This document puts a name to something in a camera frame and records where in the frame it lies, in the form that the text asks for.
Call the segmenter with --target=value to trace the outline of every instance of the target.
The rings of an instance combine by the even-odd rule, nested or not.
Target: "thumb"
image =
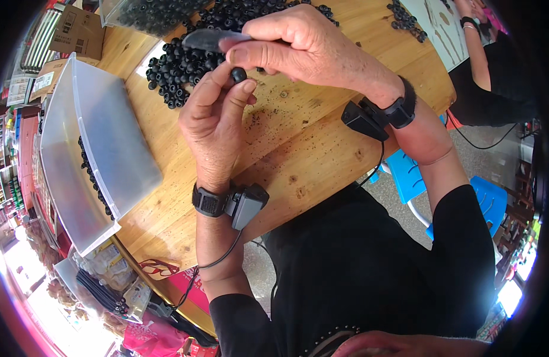
[[[277,71],[300,68],[301,63],[308,62],[306,52],[270,41],[241,42],[227,52],[226,58],[233,66],[245,69],[262,67]]]
[[[241,125],[242,113],[256,87],[257,82],[254,79],[246,79],[229,90],[223,100],[221,120],[217,125],[218,127],[222,126],[225,130],[227,127]]]

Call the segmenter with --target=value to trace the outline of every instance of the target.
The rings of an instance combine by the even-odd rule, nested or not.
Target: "white table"
[[[455,3],[447,9],[441,0],[404,0],[402,5],[417,18],[441,57],[447,72],[468,58],[460,15]]]

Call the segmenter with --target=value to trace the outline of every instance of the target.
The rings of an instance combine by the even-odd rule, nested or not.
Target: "tiled floor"
[[[509,128],[510,125],[499,128],[463,127],[460,131],[475,145],[486,147],[496,143]],[[472,147],[456,130],[451,130],[450,134],[469,178],[476,175],[512,187],[519,157],[519,140],[516,139],[515,130],[508,134],[498,146],[489,150]],[[366,183],[364,189],[383,204],[389,214],[399,221],[413,239],[430,249],[432,242],[425,234],[425,226],[415,218],[407,205],[401,204],[391,175],[381,172],[378,175],[379,180],[374,184]],[[431,218],[426,192],[416,197],[413,203],[425,217]],[[270,257],[261,247],[247,243],[243,269],[249,278],[254,296],[264,310],[270,313],[270,292],[276,280]]]

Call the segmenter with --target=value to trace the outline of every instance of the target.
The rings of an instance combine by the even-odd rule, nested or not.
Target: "clear plastic bin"
[[[115,220],[106,215],[83,160]],[[64,228],[81,256],[120,230],[117,221],[162,181],[117,76],[87,65],[72,53],[59,77],[43,122],[43,171]]]
[[[104,26],[131,27],[164,38],[211,0],[100,0]]]
[[[70,292],[82,303],[86,312],[95,320],[98,320],[104,313],[105,308],[84,286],[76,281],[78,267],[74,260],[72,260],[72,254],[69,253],[68,258],[58,262],[53,267]]]

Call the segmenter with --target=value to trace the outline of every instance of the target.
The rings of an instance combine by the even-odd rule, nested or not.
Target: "black shirt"
[[[471,126],[502,126],[526,123],[537,117],[537,104],[527,69],[516,54],[510,38],[498,32],[496,42],[484,47],[491,91],[472,79],[471,60],[449,72],[456,102],[449,108],[460,123]]]
[[[247,295],[210,303],[223,355],[329,355],[370,330],[474,338],[493,302],[495,260],[473,188],[442,198],[433,223],[429,251],[350,185],[277,228],[266,239],[278,271],[272,321]]]

